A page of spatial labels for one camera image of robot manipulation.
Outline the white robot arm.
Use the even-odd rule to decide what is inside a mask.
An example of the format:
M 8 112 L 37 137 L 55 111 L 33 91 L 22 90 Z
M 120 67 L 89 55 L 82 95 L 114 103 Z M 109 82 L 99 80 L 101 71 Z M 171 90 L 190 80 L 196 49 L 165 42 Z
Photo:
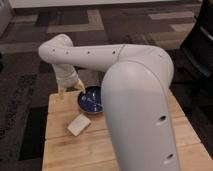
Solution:
M 168 103 L 170 55 L 142 44 L 75 46 L 59 34 L 38 48 L 57 84 L 79 79 L 77 67 L 101 71 L 101 102 L 120 171 L 181 171 Z

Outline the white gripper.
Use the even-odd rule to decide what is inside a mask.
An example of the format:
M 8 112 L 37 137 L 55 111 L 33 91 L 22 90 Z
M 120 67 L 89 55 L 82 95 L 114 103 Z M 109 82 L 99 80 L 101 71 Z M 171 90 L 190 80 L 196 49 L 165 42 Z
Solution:
M 86 88 L 81 80 L 78 80 L 78 74 L 75 68 L 70 64 L 53 64 L 52 65 L 56 82 L 58 86 L 58 96 L 64 98 L 65 88 L 74 86 L 76 89 L 86 92 Z

